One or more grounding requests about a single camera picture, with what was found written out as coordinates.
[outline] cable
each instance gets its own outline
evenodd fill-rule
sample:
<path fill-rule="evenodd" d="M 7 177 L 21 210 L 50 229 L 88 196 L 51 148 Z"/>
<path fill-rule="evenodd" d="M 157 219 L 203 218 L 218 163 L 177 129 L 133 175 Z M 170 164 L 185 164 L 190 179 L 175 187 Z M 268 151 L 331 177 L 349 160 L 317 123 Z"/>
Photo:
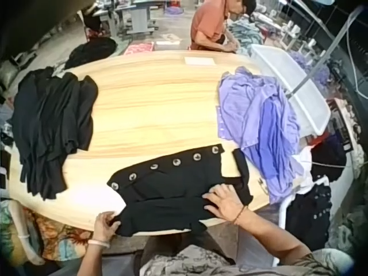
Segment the cable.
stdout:
<path fill-rule="evenodd" d="M 358 93 L 359 96 L 361 96 L 362 98 L 364 99 L 368 99 L 367 96 L 365 96 L 363 93 L 361 93 L 359 91 L 359 87 L 358 87 L 358 78 L 357 78 L 357 71 L 355 69 L 355 64 L 354 64 L 354 60 L 352 58 L 352 54 L 351 54 L 351 50 L 350 50 L 350 40 L 349 40 L 349 29 L 347 29 L 347 32 L 346 32 L 346 45 L 347 45 L 347 52 L 349 54 L 349 57 L 350 57 L 350 62 L 351 62 L 351 66 L 352 66 L 352 71 L 354 73 L 354 80 L 355 80 L 355 89 L 356 89 L 356 92 Z"/>
<path fill-rule="evenodd" d="M 309 161 L 301 161 L 302 163 L 309 163 L 309 164 L 314 164 L 314 165 L 319 165 L 319 166 L 324 166 L 324 167 L 331 167 L 331 168 L 352 168 L 352 166 L 339 166 L 339 165 L 331 165 L 331 164 L 322 164 L 322 163 L 318 163 L 318 162 L 309 162 Z M 364 165 L 368 164 L 368 161 L 364 162 L 362 164 L 362 167 Z"/>

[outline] light wood tabletop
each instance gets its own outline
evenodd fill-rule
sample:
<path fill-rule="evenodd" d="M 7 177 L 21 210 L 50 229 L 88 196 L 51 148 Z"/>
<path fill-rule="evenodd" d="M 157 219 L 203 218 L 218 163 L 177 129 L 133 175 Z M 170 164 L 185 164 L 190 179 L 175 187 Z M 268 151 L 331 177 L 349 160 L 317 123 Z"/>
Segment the light wood tabletop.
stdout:
<path fill-rule="evenodd" d="M 124 203 L 107 187 L 113 173 L 159 156 L 191 148 L 222 143 L 222 174 L 239 175 L 233 142 L 217 137 L 217 86 L 223 73 L 245 66 L 254 74 L 258 68 L 240 55 L 157 51 L 112 57 L 70 70 L 79 79 L 90 75 L 98 85 L 93 106 L 94 132 L 88 151 L 69 155 L 63 173 L 68 189 L 56 200 L 43 201 L 26 192 L 20 182 L 19 153 L 13 147 L 9 194 L 24 206 L 45 217 L 74 227 L 93 230 L 99 212 L 120 212 Z M 259 184 L 258 170 L 250 162 L 249 187 L 254 196 L 249 208 L 269 203 Z M 219 219 L 204 221 L 207 226 Z M 175 230 L 138 235 L 158 235 Z"/>

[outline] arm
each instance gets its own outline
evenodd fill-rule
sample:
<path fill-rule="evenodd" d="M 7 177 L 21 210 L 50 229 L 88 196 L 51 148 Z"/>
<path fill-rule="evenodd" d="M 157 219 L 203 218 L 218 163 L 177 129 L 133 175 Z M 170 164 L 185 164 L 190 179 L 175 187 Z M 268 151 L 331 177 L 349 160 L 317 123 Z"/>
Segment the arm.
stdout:
<path fill-rule="evenodd" d="M 109 222 L 113 218 L 114 212 L 105 212 L 97 216 L 94 224 L 92 239 L 102 243 L 109 243 L 120 222 L 115 222 L 111 227 Z M 102 251 L 103 246 L 89 244 L 81 267 L 76 276 L 102 276 Z"/>
<path fill-rule="evenodd" d="M 225 36 L 227 37 L 229 42 L 235 43 L 238 48 L 240 47 L 238 39 L 236 39 L 235 36 L 226 28 L 225 28 Z"/>
<path fill-rule="evenodd" d="M 95 244 L 88 245 L 86 255 L 76 276 L 102 276 L 103 249 L 103 247 Z"/>
<path fill-rule="evenodd" d="M 213 50 L 225 52 L 225 47 L 219 43 L 211 41 L 204 33 L 200 30 L 197 32 L 194 42 L 205 48 L 210 48 Z"/>
<path fill-rule="evenodd" d="M 217 207 L 207 205 L 215 216 L 232 221 L 252 234 L 265 249 L 284 265 L 311 253 L 309 248 L 289 232 L 245 208 L 232 185 L 216 185 L 203 195 Z"/>
<path fill-rule="evenodd" d="M 311 253 L 309 248 L 288 231 L 265 220 L 245 208 L 237 224 L 255 237 L 265 249 L 283 265 L 292 265 L 296 260 Z"/>

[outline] purple garment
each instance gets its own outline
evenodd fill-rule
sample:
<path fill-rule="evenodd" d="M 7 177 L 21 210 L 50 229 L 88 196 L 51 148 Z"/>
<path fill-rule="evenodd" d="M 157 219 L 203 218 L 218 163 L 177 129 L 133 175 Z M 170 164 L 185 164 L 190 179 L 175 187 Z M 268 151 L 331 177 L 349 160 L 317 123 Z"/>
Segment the purple garment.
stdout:
<path fill-rule="evenodd" d="M 252 75 L 240 67 L 225 75 L 218 89 L 218 136 L 234 140 L 266 180 L 271 203 L 290 194 L 303 168 L 298 153 L 299 125 L 275 78 Z"/>

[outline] white plastic bin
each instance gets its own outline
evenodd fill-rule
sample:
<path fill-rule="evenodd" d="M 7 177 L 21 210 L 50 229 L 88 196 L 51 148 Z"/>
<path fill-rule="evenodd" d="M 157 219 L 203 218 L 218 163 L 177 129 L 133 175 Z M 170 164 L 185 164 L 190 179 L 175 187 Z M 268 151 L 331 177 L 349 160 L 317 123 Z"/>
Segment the white plastic bin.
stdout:
<path fill-rule="evenodd" d="M 253 44 L 251 58 L 262 75 L 276 77 L 288 93 L 306 77 L 299 64 L 280 48 Z M 300 137 L 323 134 L 331 111 L 313 81 L 308 80 L 289 102 L 300 124 Z"/>

